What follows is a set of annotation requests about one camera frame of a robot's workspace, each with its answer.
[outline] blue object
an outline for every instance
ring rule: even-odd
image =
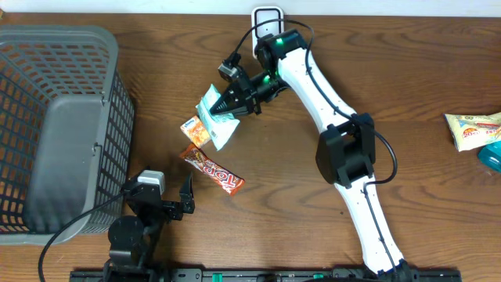
[[[497,172],[501,172],[501,142],[491,143],[478,153],[480,161]]]

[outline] snack package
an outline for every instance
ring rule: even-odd
[[[181,125],[181,131],[199,148],[207,144],[211,139],[209,132],[207,132],[204,124],[197,116],[190,118],[184,125]]]
[[[490,116],[446,114],[457,150],[471,150],[501,141],[501,113]]]
[[[181,153],[180,158],[198,168],[201,172],[212,178],[222,189],[233,196],[243,186],[245,180],[232,174],[222,166],[211,161],[195,144],[191,144]]]
[[[200,104],[196,105],[198,116],[211,135],[212,142],[217,150],[220,150],[228,142],[229,137],[240,123],[239,120],[233,117],[233,114],[212,115],[210,113],[211,107],[218,101],[219,97],[221,97],[221,94],[211,85]]]

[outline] gray plastic basket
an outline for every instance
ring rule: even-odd
[[[0,244],[45,244],[119,193],[134,108],[99,27],[0,26]],[[100,233],[121,201],[62,233]]]

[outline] yellow snack bag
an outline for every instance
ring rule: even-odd
[[[181,131],[199,148],[207,144],[211,139],[209,132],[204,127],[204,123],[197,116],[190,118],[184,125],[181,125]]]
[[[501,113],[490,116],[446,114],[445,119],[459,152],[501,141]]]

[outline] white snack package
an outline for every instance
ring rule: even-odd
[[[471,150],[501,141],[501,113],[489,116],[446,114],[457,150]]]
[[[221,97],[221,94],[219,94],[214,85],[211,85],[207,93],[202,97],[200,103],[196,105],[198,116],[211,135],[212,142],[214,142],[217,150],[223,148],[226,142],[228,142],[229,137],[231,137],[235,131],[236,126],[240,123],[239,120],[233,117],[233,114],[212,115],[209,112],[212,105],[218,101],[219,97]]]

